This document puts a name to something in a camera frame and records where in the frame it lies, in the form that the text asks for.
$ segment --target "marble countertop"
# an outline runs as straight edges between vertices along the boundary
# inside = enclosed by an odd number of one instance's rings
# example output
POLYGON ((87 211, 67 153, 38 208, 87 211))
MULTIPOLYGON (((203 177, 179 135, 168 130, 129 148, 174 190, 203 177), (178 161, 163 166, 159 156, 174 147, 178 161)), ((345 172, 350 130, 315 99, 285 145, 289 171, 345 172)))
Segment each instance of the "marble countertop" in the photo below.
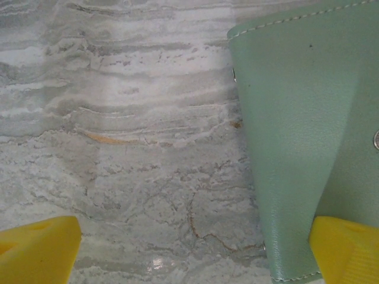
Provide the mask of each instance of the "marble countertop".
POLYGON ((0 2, 0 230, 77 216, 71 284, 271 283, 226 33, 311 2, 0 2))

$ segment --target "green leather pouch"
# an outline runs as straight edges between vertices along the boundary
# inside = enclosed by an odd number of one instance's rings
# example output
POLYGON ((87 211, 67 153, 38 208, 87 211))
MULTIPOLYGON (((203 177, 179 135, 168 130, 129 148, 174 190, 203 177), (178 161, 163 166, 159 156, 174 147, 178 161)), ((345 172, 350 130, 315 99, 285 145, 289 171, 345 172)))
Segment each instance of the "green leather pouch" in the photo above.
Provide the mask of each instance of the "green leather pouch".
POLYGON ((379 1, 285 11, 228 38, 272 280, 315 280, 315 215, 379 227, 379 1))

